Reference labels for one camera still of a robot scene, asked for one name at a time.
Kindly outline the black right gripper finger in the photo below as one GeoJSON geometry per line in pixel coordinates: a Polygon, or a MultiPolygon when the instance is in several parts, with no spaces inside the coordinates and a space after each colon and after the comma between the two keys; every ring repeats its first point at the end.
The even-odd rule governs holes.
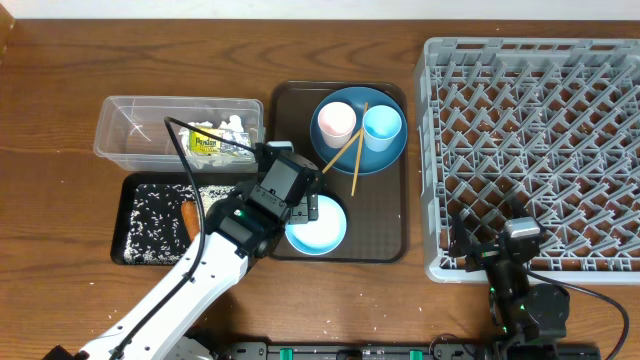
{"type": "Polygon", "coordinates": [[[524,204],[515,195],[506,196],[503,200],[502,214],[507,220],[529,217],[524,204]]]}
{"type": "Polygon", "coordinates": [[[466,226],[458,213],[453,214],[451,218],[452,235],[449,247],[450,256],[454,258],[467,256],[472,250],[472,243],[466,226]]]}

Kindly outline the light blue bowl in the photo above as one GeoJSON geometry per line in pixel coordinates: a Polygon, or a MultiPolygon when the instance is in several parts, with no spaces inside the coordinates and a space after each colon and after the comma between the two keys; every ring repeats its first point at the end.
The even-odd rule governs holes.
{"type": "Polygon", "coordinates": [[[300,253],[320,256],[336,249],[347,232],[347,217],[334,199],[318,196],[319,217],[306,224],[285,227],[288,242],[300,253]]]}

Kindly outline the wooden chopstick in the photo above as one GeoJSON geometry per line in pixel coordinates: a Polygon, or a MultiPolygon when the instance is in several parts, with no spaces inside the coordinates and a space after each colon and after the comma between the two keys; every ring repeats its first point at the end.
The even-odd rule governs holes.
{"type": "Polygon", "coordinates": [[[361,127],[358,131],[358,144],[357,144],[357,155],[356,155],[356,161],[355,161],[355,165],[354,165],[354,171],[353,171],[353,181],[352,181],[352,188],[351,188],[351,196],[353,197],[355,195],[356,192],[356,187],[357,187],[357,182],[358,182],[358,176],[359,176],[359,171],[360,171],[360,163],[361,163],[361,156],[362,156],[362,148],[363,148],[363,142],[364,142],[364,116],[366,115],[366,112],[369,109],[369,103],[365,102],[364,104],[364,108],[363,108],[363,116],[362,116],[362,122],[361,122],[361,127]]]}
{"type": "Polygon", "coordinates": [[[338,151],[338,153],[326,164],[326,166],[323,168],[322,173],[326,173],[342,156],[343,154],[350,148],[350,146],[356,141],[356,140],[360,140],[361,138],[361,134],[362,134],[363,130],[360,129],[356,132],[355,135],[353,135],[348,141],[347,143],[338,151]]]}

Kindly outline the yellow green snack wrapper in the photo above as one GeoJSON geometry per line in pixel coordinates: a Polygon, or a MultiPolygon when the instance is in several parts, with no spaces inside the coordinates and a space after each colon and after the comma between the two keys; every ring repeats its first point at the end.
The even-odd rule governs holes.
{"type": "MultiPolygon", "coordinates": [[[[229,129],[213,129],[201,127],[202,131],[211,133],[217,137],[223,138],[227,141],[241,144],[246,147],[251,146],[251,139],[246,132],[237,132],[229,129]]],[[[204,136],[201,133],[194,132],[188,129],[182,129],[180,131],[180,137],[184,151],[189,156],[234,156],[245,157],[250,156],[251,152],[231,145],[210,137],[204,136]]]]}

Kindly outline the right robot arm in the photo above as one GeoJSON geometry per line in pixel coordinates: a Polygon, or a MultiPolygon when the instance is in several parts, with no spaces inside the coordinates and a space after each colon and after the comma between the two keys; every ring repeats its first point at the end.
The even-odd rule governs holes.
{"type": "Polygon", "coordinates": [[[486,348],[495,359],[558,359],[557,341],[566,336],[570,295],[560,285],[531,285],[526,263],[540,253],[546,228],[517,200],[512,218],[494,239],[479,242],[458,214],[452,216],[451,255],[467,272],[483,271],[490,285],[494,322],[504,333],[486,348]]]}

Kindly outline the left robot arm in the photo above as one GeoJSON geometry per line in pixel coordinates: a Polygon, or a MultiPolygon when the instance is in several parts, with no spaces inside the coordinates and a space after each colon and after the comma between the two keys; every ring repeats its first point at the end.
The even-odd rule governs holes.
{"type": "Polygon", "coordinates": [[[256,157],[261,177],[238,184],[210,208],[196,203],[196,239],[126,316],[78,352],[57,345],[47,358],[163,359],[172,353],[209,358],[210,351],[187,331],[255,261],[273,251],[293,211],[321,188],[321,171],[294,152],[261,144],[256,157]]]}

